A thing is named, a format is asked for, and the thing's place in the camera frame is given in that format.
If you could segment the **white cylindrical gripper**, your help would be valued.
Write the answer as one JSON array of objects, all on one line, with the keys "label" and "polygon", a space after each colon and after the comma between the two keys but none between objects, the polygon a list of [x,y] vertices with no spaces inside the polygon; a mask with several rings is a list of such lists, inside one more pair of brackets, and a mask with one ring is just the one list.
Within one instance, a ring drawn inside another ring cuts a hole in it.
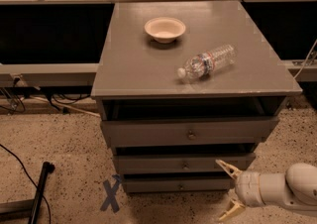
[{"label": "white cylindrical gripper", "polygon": [[226,222],[246,210],[249,207],[262,207],[264,202],[260,191],[260,174],[256,171],[241,171],[233,165],[230,165],[222,160],[216,160],[216,164],[235,183],[235,192],[239,200],[231,199],[226,210],[219,216],[219,222]]}]

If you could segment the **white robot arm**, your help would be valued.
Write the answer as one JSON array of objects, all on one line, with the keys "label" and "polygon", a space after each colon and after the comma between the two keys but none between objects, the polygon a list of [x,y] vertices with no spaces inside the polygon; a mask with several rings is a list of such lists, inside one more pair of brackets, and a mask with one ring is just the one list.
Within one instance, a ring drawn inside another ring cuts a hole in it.
[{"label": "white robot arm", "polygon": [[241,214],[247,207],[276,205],[293,213],[317,216],[317,167],[298,163],[285,173],[259,173],[239,170],[216,160],[235,182],[237,199],[232,199],[219,217],[225,222]]}]

